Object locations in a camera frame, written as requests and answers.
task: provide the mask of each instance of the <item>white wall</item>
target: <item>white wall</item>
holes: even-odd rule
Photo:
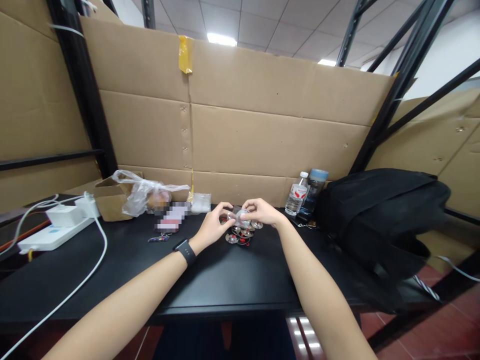
[[[124,24],[144,28],[144,16],[132,0],[113,0],[113,5]]]
[[[392,51],[375,72],[390,75],[402,50]],[[479,58],[480,10],[476,10],[442,27],[416,73],[417,81],[403,98],[430,96]],[[361,70],[366,71],[372,62]]]

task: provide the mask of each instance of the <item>small cardboard box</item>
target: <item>small cardboard box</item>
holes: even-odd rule
[[[134,174],[143,178],[141,171],[132,171]],[[100,211],[101,217],[106,222],[115,222],[130,220],[130,215],[122,212],[122,206],[127,202],[127,198],[132,191],[133,184],[118,183],[111,177],[108,177],[95,185],[93,195],[96,206]]]

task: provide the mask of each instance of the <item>black table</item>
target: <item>black table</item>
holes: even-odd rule
[[[46,324],[67,322],[72,325],[113,291],[169,254],[179,241],[192,237],[204,217],[205,214],[190,216],[167,242],[156,243],[147,242],[157,235],[154,215],[144,214],[121,222],[100,221],[108,238],[102,264]],[[357,296],[342,265],[331,256],[324,235],[305,227],[299,228],[298,233],[335,279],[353,311],[375,311]],[[0,331],[24,331],[40,321],[91,271],[103,243],[93,223],[57,250],[45,252],[2,281]],[[400,292],[412,307],[430,303],[414,282],[405,282]],[[277,311],[285,316],[303,313],[278,233],[271,226],[257,230],[249,247],[229,244],[221,238],[205,249],[193,267],[173,286],[148,323],[159,325],[172,319],[192,317],[227,319],[264,311]]]

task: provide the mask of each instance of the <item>forearm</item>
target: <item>forearm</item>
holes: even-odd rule
[[[277,225],[303,311],[329,359],[376,359],[339,287],[285,219]]]
[[[190,246],[196,254],[203,250],[195,238]],[[181,253],[164,257],[95,306],[44,359],[113,359],[145,325],[186,269]]]

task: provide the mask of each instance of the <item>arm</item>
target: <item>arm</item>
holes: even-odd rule
[[[200,230],[189,240],[198,255],[234,223],[220,225],[219,217],[232,208],[221,202],[205,216]],[[187,261],[172,252],[95,306],[45,355],[45,360],[113,359],[140,331],[159,303],[187,269]]]
[[[245,220],[278,230],[300,303],[331,360],[376,359],[339,287],[304,243],[290,221],[263,199],[248,200]]]

